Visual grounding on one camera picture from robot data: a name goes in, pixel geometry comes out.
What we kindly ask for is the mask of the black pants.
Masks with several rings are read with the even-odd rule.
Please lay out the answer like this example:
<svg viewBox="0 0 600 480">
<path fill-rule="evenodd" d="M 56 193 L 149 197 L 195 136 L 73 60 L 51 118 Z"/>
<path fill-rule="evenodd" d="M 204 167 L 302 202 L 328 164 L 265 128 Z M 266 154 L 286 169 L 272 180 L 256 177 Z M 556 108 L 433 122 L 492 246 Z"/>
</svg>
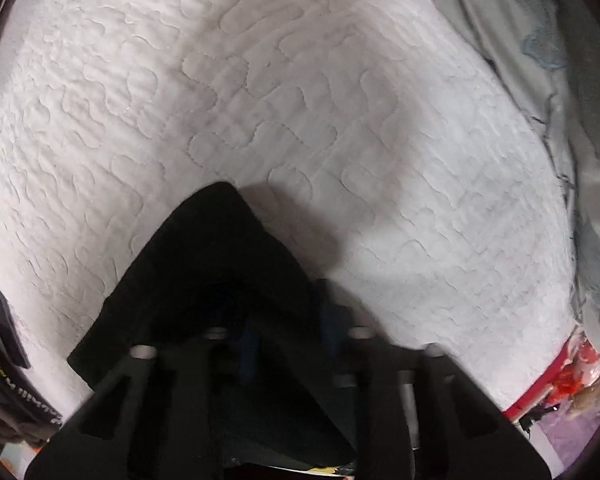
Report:
<svg viewBox="0 0 600 480">
<path fill-rule="evenodd" d="M 344 466 L 353 400 L 332 381 L 346 336 L 335 321 L 291 252 L 216 182 L 163 222 L 68 362 L 97 387 L 133 347 L 155 348 L 155 390 L 184 386 L 171 410 L 218 460 Z"/>
</svg>

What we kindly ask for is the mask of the red floral quilt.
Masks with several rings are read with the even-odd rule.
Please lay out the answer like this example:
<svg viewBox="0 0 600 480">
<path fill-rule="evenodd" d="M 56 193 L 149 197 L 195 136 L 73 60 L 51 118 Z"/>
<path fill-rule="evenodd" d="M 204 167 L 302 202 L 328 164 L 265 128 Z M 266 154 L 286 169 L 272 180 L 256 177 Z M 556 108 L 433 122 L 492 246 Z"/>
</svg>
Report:
<svg viewBox="0 0 600 480">
<path fill-rule="evenodd" d="M 584 330 L 576 327 L 543 374 L 514 402 L 504 415 L 518 422 L 532 408 L 552 408 L 600 379 L 600 354 Z"/>
</svg>

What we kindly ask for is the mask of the white quilted bed cover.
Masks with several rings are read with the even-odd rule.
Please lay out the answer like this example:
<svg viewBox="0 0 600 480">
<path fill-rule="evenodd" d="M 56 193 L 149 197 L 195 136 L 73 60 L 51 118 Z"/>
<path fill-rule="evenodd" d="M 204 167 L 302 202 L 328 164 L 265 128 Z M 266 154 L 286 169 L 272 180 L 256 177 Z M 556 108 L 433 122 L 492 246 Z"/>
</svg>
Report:
<svg viewBox="0 0 600 480">
<path fill-rule="evenodd" d="M 432 0 L 16 0 L 0 38 L 0 289 L 61 414 L 68 354 L 170 212 L 227 181 L 399 344 L 502 408 L 567 339 L 546 149 Z"/>
</svg>

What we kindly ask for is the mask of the grey floral pillow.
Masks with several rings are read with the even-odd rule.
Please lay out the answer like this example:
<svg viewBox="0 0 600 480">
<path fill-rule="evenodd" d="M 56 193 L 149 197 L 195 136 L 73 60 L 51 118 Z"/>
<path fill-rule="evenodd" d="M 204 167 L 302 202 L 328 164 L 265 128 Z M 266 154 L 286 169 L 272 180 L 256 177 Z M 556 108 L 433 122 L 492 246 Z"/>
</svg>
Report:
<svg viewBox="0 0 600 480">
<path fill-rule="evenodd" d="M 572 232 L 571 304 L 600 354 L 600 24 L 584 0 L 434 0 L 540 137 Z"/>
</svg>

